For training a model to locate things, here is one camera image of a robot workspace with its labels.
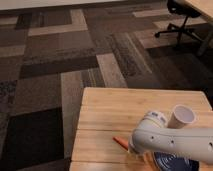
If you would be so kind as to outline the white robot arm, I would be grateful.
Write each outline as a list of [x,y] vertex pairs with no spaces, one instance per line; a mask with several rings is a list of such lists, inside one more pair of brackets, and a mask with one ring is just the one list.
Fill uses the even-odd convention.
[[213,165],[213,128],[167,128],[163,113],[149,111],[133,129],[128,147],[139,155],[161,152]]

